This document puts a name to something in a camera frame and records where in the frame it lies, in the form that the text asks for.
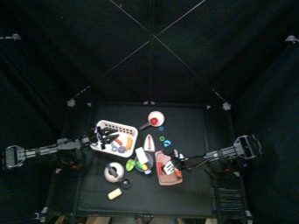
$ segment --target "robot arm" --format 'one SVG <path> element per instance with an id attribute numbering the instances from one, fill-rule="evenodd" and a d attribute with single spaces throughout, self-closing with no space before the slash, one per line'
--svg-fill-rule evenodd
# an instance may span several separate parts
<path id="1" fill-rule="evenodd" d="M 24 164 L 27 158 L 35 158 L 53 154 L 59 151 L 75 151 L 87 145 L 89 145 L 89 138 L 84 136 L 73 140 L 67 138 L 59 139 L 56 144 L 29 150 L 17 145 L 8 146 L 3 151 L 3 169 L 7 171 L 20 167 Z"/>
<path id="2" fill-rule="evenodd" d="M 209 166 L 217 164 L 225 171 L 228 168 L 233 168 L 236 159 L 249 160 L 262 155 L 262 146 L 252 135 L 237 137 L 231 147 L 211 151 L 203 156 L 183 157 L 176 150 L 169 151 L 167 148 L 163 149 L 163 154 L 171 157 L 173 169 L 191 171 L 193 168 L 204 166 L 204 169 L 209 170 Z"/>

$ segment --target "white basket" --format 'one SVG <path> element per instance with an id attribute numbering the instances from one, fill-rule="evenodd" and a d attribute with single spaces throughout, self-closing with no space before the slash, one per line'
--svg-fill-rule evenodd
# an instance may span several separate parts
<path id="1" fill-rule="evenodd" d="M 100 142 L 93 143 L 89 146 L 91 149 L 95 151 L 103 151 L 108 154 L 113 154 L 123 158 L 131 157 L 132 153 L 135 151 L 135 146 L 136 146 L 136 137 L 137 137 L 136 128 L 127 126 L 124 124 L 116 123 L 116 122 L 105 121 L 105 120 L 101 120 L 97 122 L 97 127 L 100 127 L 101 129 L 109 128 L 109 129 L 116 130 L 116 132 L 112 133 L 111 136 L 119 135 L 119 137 L 116 138 L 116 140 L 112 143 L 105 144 L 104 150 L 100 147 Z M 117 150 L 120 146 L 125 147 L 125 151 Z"/>

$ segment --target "black table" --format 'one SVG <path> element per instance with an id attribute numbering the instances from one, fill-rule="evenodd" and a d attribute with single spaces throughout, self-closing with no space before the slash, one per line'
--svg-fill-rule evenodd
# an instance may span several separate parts
<path id="1" fill-rule="evenodd" d="M 221 107 L 177 107 L 177 106 L 140 106 L 92 104 L 79 105 L 69 109 L 63 137 L 72 138 L 84 135 L 96 126 L 97 121 L 107 120 L 128 126 L 140 127 L 149 112 L 160 111 L 165 121 L 163 131 L 155 127 L 139 130 L 135 148 L 144 145 L 145 136 L 153 137 L 155 149 L 163 148 L 159 137 L 171 140 L 173 147 L 185 157 L 203 155 L 207 151 L 225 148 L 233 143 L 233 132 L 229 112 Z M 76 195 L 68 201 L 52 199 L 52 211 L 63 210 L 73 215 L 143 216 L 165 215 L 185 218 L 215 217 L 211 200 L 211 177 L 203 170 L 183 171 L 183 182 L 179 185 L 159 185 L 156 169 L 144 175 L 133 169 L 125 171 L 131 179 L 131 187 L 121 189 L 121 196 L 108 199 L 108 193 L 119 188 L 104 178 L 104 168 L 109 162 L 119 162 L 125 166 L 127 158 L 95 151 L 92 166 L 80 181 L 69 178 L 69 184 L 57 186 L 57 178 L 51 194 L 59 191 Z"/>

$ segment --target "toy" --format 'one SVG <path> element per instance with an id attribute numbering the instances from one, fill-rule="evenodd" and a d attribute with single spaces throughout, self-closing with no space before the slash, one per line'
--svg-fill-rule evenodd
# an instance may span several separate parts
<path id="1" fill-rule="evenodd" d="M 155 152 L 155 140 L 151 135 L 144 139 L 144 151 Z"/>
<path id="2" fill-rule="evenodd" d="M 131 172 L 135 169 L 135 166 L 136 166 L 136 161 L 132 158 L 129 158 L 125 162 L 125 170 Z"/>
<path id="3" fill-rule="evenodd" d="M 124 177 L 124 167 L 120 163 L 109 163 L 107 164 L 107 168 L 104 170 L 104 176 L 108 182 L 116 183 Z"/>
<path id="4" fill-rule="evenodd" d="M 147 123 L 139 128 L 140 130 L 148 126 L 159 127 L 164 124 L 164 114 L 160 111 L 153 111 L 147 117 Z"/>
<path id="5" fill-rule="evenodd" d="M 137 161 L 139 161 L 140 165 L 143 165 L 144 163 L 148 162 L 148 158 L 145 156 L 145 152 L 144 152 L 143 147 L 135 149 L 135 154 L 136 154 Z"/>
<path id="6" fill-rule="evenodd" d="M 120 189 L 117 188 L 113 192 L 111 192 L 108 195 L 107 195 L 107 197 L 112 200 L 112 199 L 115 199 L 117 196 L 120 196 L 121 195 L 121 191 L 120 191 Z"/>
<path id="7" fill-rule="evenodd" d="M 137 160 L 137 157 L 135 157 L 135 168 L 143 172 L 144 174 L 149 174 L 152 171 L 152 167 L 153 167 L 153 157 L 151 156 L 151 154 L 145 153 L 145 157 L 147 157 L 147 162 L 144 164 L 141 164 Z"/>
<path id="8" fill-rule="evenodd" d="M 137 137 L 136 128 L 116 122 L 101 120 L 97 122 L 97 130 L 105 131 L 104 136 L 96 131 L 99 142 L 89 146 L 91 149 L 123 158 L 129 158 L 135 151 Z"/>

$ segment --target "small object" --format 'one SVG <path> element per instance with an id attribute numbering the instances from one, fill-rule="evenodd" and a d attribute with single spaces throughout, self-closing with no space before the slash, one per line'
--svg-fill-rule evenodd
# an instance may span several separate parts
<path id="1" fill-rule="evenodd" d="M 125 151 L 127 151 L 127 148 L 125 148 L 124 146 L 120 146 L 120 147 L 117 148 L 117 152 L 119 152 L 119 153 L 125 153 Z"/>
<path id="2" fill-rule="evenodd" d="M 120 185 L 124 189 L 127 189 L 131 186 L 131 181 L 128 178 L 123 178 L 120 181 Z"/>
<path id="3" fill-rule="evenodd" d="M 144 151 L 155 152 L 155 140 L 151 135 L 144 139 Z"/>
<path id="4" fill-rule="evenodd" d="M 164 175 L 163 166 L 164 166 L 163 162 L 157 162 L 157 173 L 159 173 L 159 175 Z"/>
<path id="5" fill-rule="evenodd" d="M 163 167 L 163 172 L 165 175 L 169 175 L 173 173 L 173 163 L 169 160 L 168 163 L 165 164 L 165 166 Z"/>
<path id="6" fill-rule="evenodd" d="M 117 196 L 121 195 L 121 191 L 120 191 L 120 188 L 117 188 L 113 192 L 111 192 L 107 196 L 108 198 L 112 200 L 115 199 Z"/>
<path id="7" fill-rule="evenodd" d="M 135 150 L 135 154 L 136 154 L 139 163 L 141 165 L 145 164 L 148 162 L 148 159 L 147 159 L 145 151 L 144 151 L 143 147 L 140 147 Z"/>
<path id="8" fill-rule="evenodd" d="M 120 163 L 107 164 L 104 176 L 108 182 L 116 183 L 124 177 L 124 167 Z"/>
<path id="9" fill-rule="evenodd" d="M 136 167 L 137 167 L 140 170 L 145 171 L 145 170 L 148 169 L 148 167 L 147 167 L 145 164 L 140 164 L 139 162 L 136 162 L 135 164 L 136 164 Z"/>
<path id="10" fill-rule="evenodd" d="M 163 147 L 167 147 L 172 144 L 172 142 L 169 140 L 164 140 L 163 141 Z"/>
<path id="11" fill-rule="evenodd" d="M 128 137 L 128 138 L 127 138 L 127 141 L 125 141 L 125 149 L 127 149 L 128 151 L 131 150 L 132 142 L 133 142 L 132 137 Z"/>
<path id="12" fill-rule="evenodd" d="M 117 151 L 117 147 L 116 147 L 116 145 L 113 143 L 111 143 L 111 150 L 112 151 Z"/>
<path id="13" fill-rule="evenodd" d="M 139 128 L 140 130 L 148 126 L 159 127 L 164 123 L 164 114 L 160 111 L 153 111 L 147 117 L 147 123 Z"/>
<path id="14" fill-rule="evenodd" d="M 151 169 L 153 167 L 155 160 L 153 160 L 153 157 L 148 153 L 145 153 L 145 157 L 148 162 L 144 164 L 139 163 L 137 157 L 135 157 L 135 168 L 140 172 L 144 172 L 144 174 L 149 174 L 152 172 Z"/>
<path id="15" fill-rule="evenodd" d="M 117 138 L 115 139 L 115 141 L 119 145 L 123 145 L 121 141 Z"/>
<path id="16" fill-rule="evenodd" d="M 136 166 L 136 161 L 132 158 L 129 158 L 125 162 L 125 170 L 131 172 L 135 169 L 135 166 Z"/>
<path id="17" fill-rule="evenodd" d="M 181 179 L 183 178 L 183 172 L 176 168 L 173 169 L 173 172 L 175 172 L 175 175 L 176 175 L 177 179 Z"/>

